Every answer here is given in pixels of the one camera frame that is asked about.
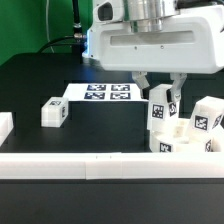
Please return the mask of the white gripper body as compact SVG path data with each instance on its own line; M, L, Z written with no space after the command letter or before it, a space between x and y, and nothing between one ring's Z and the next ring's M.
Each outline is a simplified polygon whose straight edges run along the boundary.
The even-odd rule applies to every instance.
M224 68L224 3L93 0L86 57L106 70L215 73Z

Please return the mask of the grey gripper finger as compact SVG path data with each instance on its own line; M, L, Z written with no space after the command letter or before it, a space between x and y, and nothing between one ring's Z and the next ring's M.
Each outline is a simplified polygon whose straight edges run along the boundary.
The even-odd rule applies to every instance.
M167 102L178 102L181 100L181 88L187 79L186 73L171 73L170 79L173 84L170 89L167 90Z
M147 73L146 72L133 72L132 73L132 79L140 89L140 94L143 99L148 98L148 90L149 90L149 83L146 78Z

